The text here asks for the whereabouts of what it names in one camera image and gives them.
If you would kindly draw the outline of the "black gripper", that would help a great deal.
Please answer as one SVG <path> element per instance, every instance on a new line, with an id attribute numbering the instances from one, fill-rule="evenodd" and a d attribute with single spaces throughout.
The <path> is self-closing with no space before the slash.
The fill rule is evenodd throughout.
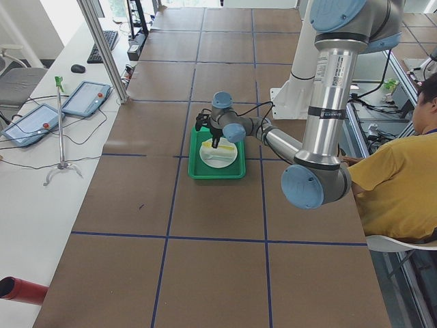
<path id="1" fill-rule="evenodd" d="M 211 126 L 210 133 L 212 134 L 212 147 L 218 148 L 220 138 L 222 137 L 222 130 Z"/>

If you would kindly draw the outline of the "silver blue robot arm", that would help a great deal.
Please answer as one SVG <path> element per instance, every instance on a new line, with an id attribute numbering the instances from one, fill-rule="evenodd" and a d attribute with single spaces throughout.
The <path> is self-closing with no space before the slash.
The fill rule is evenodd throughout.
<path id="1" fill-rule="evenodd" d="M 234 111 L 231 96 L 218 92 L 212 110 L 199 114 L 213 146 L 221 138 L 237 143 L 252 136 L 288 163 L 281 177 L 287 200 L 313 209 L 341 199 L 351 177 L 339 158 L 339 137 L 346 117 L 353 73 L 360 54 L 399 44 L 403 1 L 310 1 L 307 4 L 289 79 L 272 91 L 274 118 L 305 118 L 302 141 L 267 118 Z"/>

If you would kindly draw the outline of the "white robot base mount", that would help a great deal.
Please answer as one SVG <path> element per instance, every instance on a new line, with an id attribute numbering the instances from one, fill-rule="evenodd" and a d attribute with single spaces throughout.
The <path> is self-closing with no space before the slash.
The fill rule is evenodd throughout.
<path id="1" fill-rule="evenodd" d="M 368 38 L 357 17 L 364 1 L 310 1 L 289 79 L 272 88 L 276 119 L 342 120 L 358 52 Z"/>

